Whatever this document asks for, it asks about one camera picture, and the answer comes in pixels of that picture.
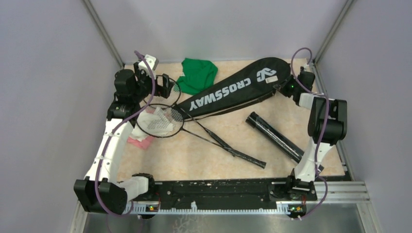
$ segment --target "green cloth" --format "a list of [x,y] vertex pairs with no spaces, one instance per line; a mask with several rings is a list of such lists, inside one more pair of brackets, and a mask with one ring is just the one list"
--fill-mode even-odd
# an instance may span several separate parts
[[195,95],[213,85],[218,68],[211,62],[185,58],[183,74],[177,80],[183,93]]

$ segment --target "gray wall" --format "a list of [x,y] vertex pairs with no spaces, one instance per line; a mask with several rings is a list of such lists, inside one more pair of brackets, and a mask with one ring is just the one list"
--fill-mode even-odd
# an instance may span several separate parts
[[387,232],[410,232],[412,1],[355,3],[320,62],[331,98],[348,101],[345,141]]
[[0,3],[0,232],[67,232],[115,60],[80,0]]
[[290,58],[317,51],[344,0],[92,0],[125,62]]

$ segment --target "racket handle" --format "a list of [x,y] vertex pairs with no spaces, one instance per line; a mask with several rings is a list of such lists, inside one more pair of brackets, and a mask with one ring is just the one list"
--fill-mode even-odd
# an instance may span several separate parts
[[238,150],[235,150],[235,149],[227,148],[226,150],[228,152],[236,155],[237,157],[239,157],[241,159],[244,159],[244,160],[246,160],[246,161],[248,161],[248,162],[250,162],[254,165],[258,165],[259,167],[261,167],[263,169],[266,167],[266,162],[264,162],[264,161],[260,161],[259,159],[255,159],[254,157],[251,157],[251,156],[249,156],[247,154],[244,154],[244,153],[242,153]]
[[208,135],[210,135],[211,138],[213,138],[215,141],[217,141],[224,148],[233,149],[231,146],[229,146],[229,144],[227,144],[225,141],[223,141],[223,139],[221,139],[219,136],[217,136],[211,130],[209,130],[207,128],[204,128],[204,130],[207,132]]
[[217,136],[214,132],[212,132],[211,130],[204,128],[204,130],[207,132],[207,134],[210,135],[210,137],[212,137],[214,140],[216,140],[220,145],[223,146],[223,148],[225,150],[227,150],[228,152],[230,152],[233,156],[237,156],[241,159],[244,159],[252,164],[258,165],[261,168],[265,168],[266,167],[266,163],[264,161],[260,161],[258,159],[255,159],[245,153],[242,153],[238,150],[233,149],[231,146],[229,146],[229,144],[227,144],[225,141],[223,141],[223,139],[221,139],[219,136]]

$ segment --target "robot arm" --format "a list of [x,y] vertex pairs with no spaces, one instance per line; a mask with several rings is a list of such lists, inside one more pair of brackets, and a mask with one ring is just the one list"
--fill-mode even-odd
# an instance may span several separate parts
[[[298,80],[309,90],[315,80],[313,73],[305,71],[301,67]],[[289,77],[284,83],[275,86],[281,94],[286,97],[293,96],[296,105],[311,109],[308,134],[310,136],[308,145],[302,156],[302,160],[293,169],[287,179],[287,192],[291,196],[305,195],[313,188],[316,178],[315,171],[315,151],[317,142],[325,120],[326,99],[306,93],[305,90],[296,82],[293,76]],[[327,152],[339,140],[346,136],[347,131],[347,102],[345,100],[329,99],[329,112],[326,128],[317,153],[317,165],[319,166]]]
[[[155,57],[146,55],[146,62],[154,72],[158,63]],[[115,75],[116,92],[114,100],[107,111],[106,127],[97,155],[83,180],[76,180],[74,192],[81,205],[87,212],[106,213],[97,201],[94,190],[96,173],[99,161],[102,160],[102,167],[98,175],[98,189],[102,201],[107,208],[116,214],[122,214],[128,201],[137,196],[147,193],[154,185],[153,177],[149,174],[135,174],[130,179],[117,182],[117,173],[120,160],[126,146],[127,138],[135,127],[136,119],[130,119],[123,123],[112,135],[112,131],[124,119],[130,117],[140,109],[140,102],[147,97],[152,90],[149,68],[143,61],[134,64],[135,72],[129,69],[122,69]],[[156,95],[167,98],[173,85],[169,83],[169,77],[163,77],[163,86],[157,84]],[[111,136],[110,143],[106,149],[104,157],[103,149],[107,139]]]

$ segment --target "cable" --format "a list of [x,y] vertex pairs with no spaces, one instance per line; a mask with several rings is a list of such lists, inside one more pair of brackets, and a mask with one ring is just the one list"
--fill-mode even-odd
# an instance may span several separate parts
[[325,93],[319,95],[319,94],[317,94],[317,93],[314,93],[314,92],[308,90],[308,89],[299,81],[299,79],[297,78],[297,76],[296,76],[296,74],[295,74],[295,72],[294,72],[294,70],[293,70],[293,60],[295,59],[295,56],[297,55],[297,53],[300,52],[300,51],[302,51],[302,50],[307,50],[307,51],[309,51],[309,53],[310,53],[310,58],[309,58],[309,61],[308,61],[307,64],[309,64],[309,62],[312,60],[312,50],[310,50],[310,49],[307,48],[307,47],[303,47],[303,48],[298,49],[298,50],[293,54],[292,59],[291,59],[291,71],[292,71],[293,78],[294,78],[294,79],[296,80],[296,82],[297,82],[305,91],[307,91],[308,93],[311,93],[311,94],[316,95],[316,96],[318,96],[318,97],[323,97],[323,98],[325,98],[325,99],[326,99],[326,109],[325,109],[325,120],[323,121],[321,133],[320,133],[320,135],[319,135],[319,139],[318,139],[318,141],[317,141],[317,143],[316,143],[316,149],[315,149],[315,174],[316,174],[316,177],[318,177],[321,181],[323,181],[323,182],[325,183],[325,194],[324,194],[324,196],[322,197],[322,199],[319,201],[319,203],[317,203],[313,209],[311,209],[309,212],[307,212],[304,216],[298,218],[298,219],[300,219],[300,220],[302,220],[302,219],[306,218],[307,216],[309,216],[310,214],[312,214],[312,213],[325,201],[326,196],[327,196],[327,182],[326,182],[326,180],[325,180],[323,177],[321,177],[321,176],[319,175],[319,171],[318,171],[318,150],[319,150],[319,147],[320,147],[320,145],[321,145],[323,135],[325,134],[326,123],[327,123],[327,119],[328,119],[328,116],[329,116],[329,97],[328,97]]
[[[149,64],[146,62],[146,60],[144,59],[143,55],[141,55],[138,51],[135,51],[136,56],[142,60],[144,62],[144,64],[146,65],[147,69],[149,70],[150,76],[152,78],[152,93],[150,96],[149,101],[147,101],[146,105],[144,105],[139,111],[137,111],[136,113],[132,114],[131,116],[127,117],[126,119],[124,119],[122,122],[120,122],[113,130],[112,130],[112,135],[115,135],[115,132],[118,128],[120,128],[120,126],[122,124],[124,124],[125,122],[129,121],[130,119],[135,118],[137,115],[139,115],[141,112],[143,112],[143,110],[145,110],[145,108],[150,104],[150,102],[152,102],[153,96],[155,95],[155,89],[156,89],[156,83],[155,83],[155,76],[153,74],[152,69],[150,69]],[[99,160],[99,163],[97,164],[97,171],[96,171],[96,177],[95,177],[95,181],[94,181],[94,191],[96,193],[96,197],[97,197],[97,201],[99,202],[100,206],[109,214],[109,215],[113,215],[113,216],[126,216],[128,214],[131,213],[132,209],[133,209],[133,200],[131,200],[132,202],[132,208],[130,208],[129,212],[127,212],[124,215],[118,215],[116,213],[113,213],[111,210],[109,210],[109,208],[103,203],[102,198],[100,197],[99,194],[99,175],[100,175],[100,170],[102,169],[102,163],[103,163],[103,158],[104,155],[106,154],[107,148],[109,146],[110,140],[111,140],[112,136],[109,135],[109,137],[107,138],[107,141],[103,147],[102,150],[102,156]]]

